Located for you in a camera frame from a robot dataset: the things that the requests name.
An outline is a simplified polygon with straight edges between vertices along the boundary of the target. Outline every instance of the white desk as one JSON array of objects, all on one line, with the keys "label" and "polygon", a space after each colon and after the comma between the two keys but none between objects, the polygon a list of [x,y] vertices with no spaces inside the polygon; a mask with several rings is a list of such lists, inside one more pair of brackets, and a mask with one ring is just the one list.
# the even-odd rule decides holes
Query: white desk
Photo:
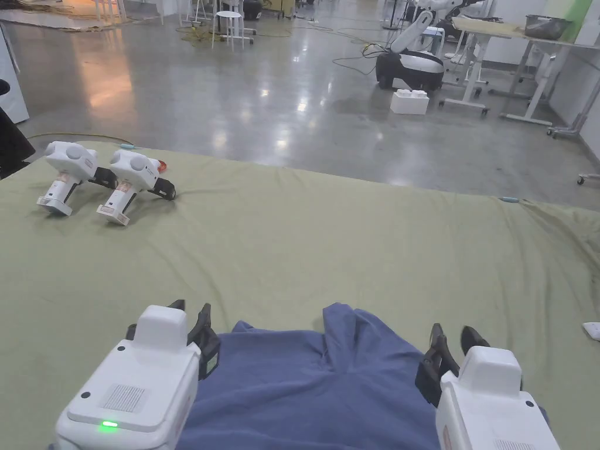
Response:
[{"label": "white desk", "polygon": [[[571,48],[580,47],[580,48],[600,50],[600,47],[598,47],[598,46],[581,46],[581,45],[575,45],[575,44],[561,42],[561,41],[550,41],[547,39],[531,38],[531,37],[525,36],[523,34],[522,28],[520,28],[517,25],[510,24],[510,23],[494,23],[494,22],[487,22],[487,21],[478,20],[478,19],[468,19],[466,17],[454,17],[452,19],[452,23],[457,29],[472,33],[473,36],[475,37],[473,39],[473,44],[472,44],[471,48],[469,49],[469,53],[467,54],[467,59],[465,61],[465,68],[463,70],[468,70],[470,62],[473,60],[473,52],[475,50],[476,43],[479,43],[480,50],[479,50],[479,54],[477,55],[477,58],[475,59],[473,71],[471,73],[471,76],[469,77],[469,82],[467,84],[467,89],[465,90],[463,100],[459,101],[459,100],[453,100],[453,99],[446,99],[446,100],[442,100],[440,103],[441,104],[443,104],[443,103],[458,103],[458,104],[463,104],[465,106],[477,107],[477,108],[482,109],[483,114],[486,114],[488,109],[484,104],[472,103],[470,100],[473,95],[473,90],[475,87],[477,74],[479,72],[479,69],[481,68],[481,63],[483,62],[485,51],[487,49],[487,44],[490,41],[490,38],[499,37],[499,38],[504,38],[504,39],[512,39],[512,38],[527,39],[529,41],[527,44],[527,49],[525,50],[525,53],[523,54],[523,57],[521,58],[521,62],[519,63],[517,72],[515,73],[515,76],[512,79],[511,88],[507,92],[494,90],[493,93],[499,94],[499,95],[505,95],[507,97],[506,102],[504,103],[504,106],[500,113],[501,117],[504,117],[507,119],[519,120],[519,121],[523,121],[523,122],[529,122],[529,123],[533,123],[533,124],[545,125],[547,127],[551,126],[552,122],[534,119],[533,113],[535,112],[535,109],[537,108],[537,106],[539,104],[540,98],[542,97],[542,94],[544,93],[544,89],[546,88],[546,85],[548,84],[550,77],[553,75],[553,73],[556,70],[559,70],[560,67],[562,67],[562,64],[566,60],[566,57]],[[518,116],[515,114],[509,114],[508,106],[510,105],[512,98],[529,98],[529,96],[527,96],[527,95],[516,93],[516,90],[517,90],[517,85],[518,85],[519,79],[523,75],[523,70],[525,69],[525,66],[527,64],[527,60],[529,58],[529,55],[533,48],[533,45],[538,46],[540,48],[540,50],[542,50],[544,53],[546,53],[547,55],[550,56],[550,63],[548,64],[548,66],[544,70],[544,73],[542,74],[542,79],[538,83],[538,88],[536,89],[533,97],[531,97],[529,108],[527,109],[527,112],[525,113],[525,115]]]}]

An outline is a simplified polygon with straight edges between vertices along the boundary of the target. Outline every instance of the stool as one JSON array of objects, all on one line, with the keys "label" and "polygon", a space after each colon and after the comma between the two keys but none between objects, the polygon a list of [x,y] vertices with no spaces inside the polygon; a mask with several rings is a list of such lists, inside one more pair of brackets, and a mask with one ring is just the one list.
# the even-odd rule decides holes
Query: stool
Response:
[{"label": "stool", "polygon": [[[233,36],[233,20],[234,19],[241,19],[242,15],[240,13],[236,13],[235,11],[219,11],[216,13],[216,16],[218,17],[223,17],[224,19],[227,19],[227,45],[229,45],[229,30],[232,30],[232,34],[231,34],[231,51],[233,51],[233,41],[234,36]],[[215,48],[215,24],[217,23],[217,18],[214,17],[212,20],[212,46],[211,49]],[[244,48],[244,37],[242,36],[242,49]]]}]

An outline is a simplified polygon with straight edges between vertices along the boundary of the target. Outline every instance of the sticker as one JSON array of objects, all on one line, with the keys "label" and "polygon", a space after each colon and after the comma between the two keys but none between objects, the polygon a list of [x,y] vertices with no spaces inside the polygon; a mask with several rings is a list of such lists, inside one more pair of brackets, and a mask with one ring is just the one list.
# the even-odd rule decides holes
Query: sticker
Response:
[{"label": "sticker", "polygon": [[131,189],[131,183],[129,183],[127,181],[121,181],[119,183],[119,185],[116,187],[116,190],[121,191],[121,192],[127,192],[129,189]]},{"label": "sticker", "polygon": [[219,354],[217,353],[215,356],[208,360],[208,362],[206,363],[206,373],[210,373],[211,370],[215,368],[215,366],[217,365],[218,356]]},{"label": "sticker", "polygon": [[69,174],[67,172],[59,173],[56,177],[56,181],[62,181],[63,183],[66,183],[67,181],[69,181]]},{"label": "sticker", "polygon": [[450,440],[450,432],[448,426],[444,426],[444,450],[452,450],[452,441]]}]

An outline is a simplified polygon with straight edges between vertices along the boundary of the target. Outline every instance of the polished floor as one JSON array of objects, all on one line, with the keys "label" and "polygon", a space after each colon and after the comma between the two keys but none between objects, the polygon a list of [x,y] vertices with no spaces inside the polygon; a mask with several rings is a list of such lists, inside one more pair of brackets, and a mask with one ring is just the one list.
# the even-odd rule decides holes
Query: polished floor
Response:
[{"label": "polished floor", "polygon": [[[499,119],[501,100],[482,96],[487,119],[458,106],[438,109],[436,101],[427,116],[395,115],[392,93],[376,86],[374,73],[333,64],[359,56],[361,43],[315,25],[386,40],[381,3],[320,0],[299,10],[317,24],[265,15],[255,44],[242,51],[238,43],[235,52],[182,40],[174,17],[164,26],[85,33],[8,25],[31,116],[20,128],[26,136],[106,134],[172,151],[600,210],[600,184],[575,183],[594,170],[585,148]],[[368,71],[374,59],[340,63]],[[499,87],[510,80],[495,71],[484,77]],[[513,108],[523,112],[526,103]],[[32,141],[41,149],[58,138]]]}]

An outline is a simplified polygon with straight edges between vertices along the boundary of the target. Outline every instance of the green cloth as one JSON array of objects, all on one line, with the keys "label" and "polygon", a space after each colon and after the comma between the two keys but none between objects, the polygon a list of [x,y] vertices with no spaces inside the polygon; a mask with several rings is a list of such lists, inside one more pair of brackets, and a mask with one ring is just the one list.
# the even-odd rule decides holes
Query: green cloth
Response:
[{"label": "green cloth", "polygon": [[[104,167],[118,148],[84,145]],[[581,324],[600,321],[599,213],[142,152],[178,196],[140,194],[128,227],[95,212],[110,192],[89,183],[72,216],[49,216],[43,160],[0,182],[3,448],[45,448],[127,326],[179,298],[190,326],[210,302],[219,332],[322,331],[322,308],[342,302],[426,350],[441,322],[455,356],[474,326],[515,353],[562,448],[597,447],[600,343]]]}]

